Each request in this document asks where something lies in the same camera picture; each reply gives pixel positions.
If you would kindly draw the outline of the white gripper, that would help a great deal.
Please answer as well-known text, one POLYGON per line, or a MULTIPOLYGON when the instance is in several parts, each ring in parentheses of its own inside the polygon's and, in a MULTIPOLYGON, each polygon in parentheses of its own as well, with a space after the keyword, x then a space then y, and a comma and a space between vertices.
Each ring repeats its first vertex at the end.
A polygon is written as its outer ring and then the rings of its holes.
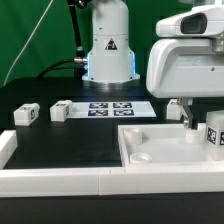
POLYGON ((158 21, 156 34, 146 87, 157 98, 178 98, 184 128, 196 130, 192 98, 224 96, 224 0, 195 0, 190 11, 158 21))

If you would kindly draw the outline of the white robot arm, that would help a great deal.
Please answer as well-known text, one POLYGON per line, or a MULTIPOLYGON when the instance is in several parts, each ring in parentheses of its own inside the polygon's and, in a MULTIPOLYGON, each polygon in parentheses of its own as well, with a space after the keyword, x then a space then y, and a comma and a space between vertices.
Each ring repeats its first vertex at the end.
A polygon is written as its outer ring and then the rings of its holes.
MULTIPOLYGON (((129 48, 128 18, 121 0, 93 0, 85 83, 110 88, 140 78, 129 48)), ((184 126, 195 129, 192 100, 224 96, 224 0, 193 0, 190 11, 158 21, 156 34, 160 39, 150 51, 147 90, 156 98, 175 98, 184 126)))

